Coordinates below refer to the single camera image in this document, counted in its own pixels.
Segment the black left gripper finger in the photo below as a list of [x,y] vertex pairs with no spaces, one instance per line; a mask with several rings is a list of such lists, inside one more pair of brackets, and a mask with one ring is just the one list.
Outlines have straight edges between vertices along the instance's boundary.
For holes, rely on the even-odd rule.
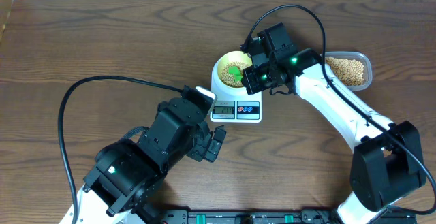
[[220,150],[221,150],[221,142],[215,139],[211,140],[210,144],[208,145],[208,148],[204,153],[203,159],[210,163],[213,163],[217,159]]
[[224,125],[220,125],[215,128],[212,136],[212,141],[217,143],[224,143],[227,131]]

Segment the green plastic scoop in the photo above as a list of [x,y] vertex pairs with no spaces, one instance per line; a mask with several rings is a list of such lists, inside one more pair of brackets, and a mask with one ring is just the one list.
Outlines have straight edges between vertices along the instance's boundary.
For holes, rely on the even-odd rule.
[[237,66],[231,66],[228,69],[229,79],[236,83],[241,82],[243,75],[241,74],[239,68]]

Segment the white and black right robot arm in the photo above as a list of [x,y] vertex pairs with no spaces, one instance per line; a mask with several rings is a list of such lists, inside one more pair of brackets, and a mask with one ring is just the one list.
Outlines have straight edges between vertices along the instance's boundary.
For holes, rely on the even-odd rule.
[[285,85],[314,106],[353,152],[350,196],[337,208],[340,223],[373,223],[394,203],[423,187],[427,171],[418,130],[394,123],[366,105],[335,76],[322,56],[299,50],[283,24],[248,37],[240,49],[253,65],[242,84],[250,95]]

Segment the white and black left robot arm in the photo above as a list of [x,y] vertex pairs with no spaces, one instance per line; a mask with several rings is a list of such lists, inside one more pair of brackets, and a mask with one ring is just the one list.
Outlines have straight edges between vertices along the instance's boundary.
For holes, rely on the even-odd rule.
[[219,154],[226,131],[222,126],[211,131],[205,121],[215,102],[214,93],[184,93],[164,101],[150,127],[135,127],[101,149],[65,220],[119,223],[132,214],[159,223],[161,211],[149,198],[169,170],[184,156],[212,163]]

